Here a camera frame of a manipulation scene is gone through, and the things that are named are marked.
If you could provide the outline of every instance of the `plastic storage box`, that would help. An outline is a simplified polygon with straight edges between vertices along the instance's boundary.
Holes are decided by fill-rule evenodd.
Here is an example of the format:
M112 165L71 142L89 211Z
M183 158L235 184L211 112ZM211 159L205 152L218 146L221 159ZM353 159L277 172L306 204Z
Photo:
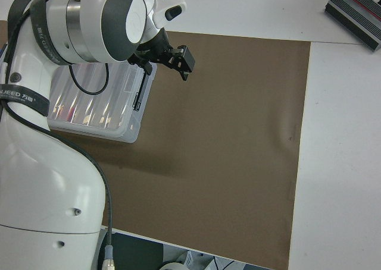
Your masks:
M66 66L57 69L51 86L48 124L51 129L133 143L140 130L145 104L155 76L153 65L144 82L143 69L126 62L109 64L110 78L100 95L81 92ZM104 85L104 64L73 66L79 84L90 92Z

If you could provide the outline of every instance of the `cable connector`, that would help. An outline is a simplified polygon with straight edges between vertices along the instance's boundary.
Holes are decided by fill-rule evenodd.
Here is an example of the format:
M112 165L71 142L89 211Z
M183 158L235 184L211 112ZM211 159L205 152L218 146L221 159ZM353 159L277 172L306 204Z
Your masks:
M102 270L115 270L114 260L105 259L102 264Z

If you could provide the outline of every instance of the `brown mat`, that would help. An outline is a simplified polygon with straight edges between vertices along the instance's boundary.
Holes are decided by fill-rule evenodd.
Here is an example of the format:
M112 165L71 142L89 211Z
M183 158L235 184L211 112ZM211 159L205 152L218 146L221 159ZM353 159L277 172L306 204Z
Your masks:
M170 39L195 71L159 68L136 143L66 137L110 178L114 227L287 269L310 43Z

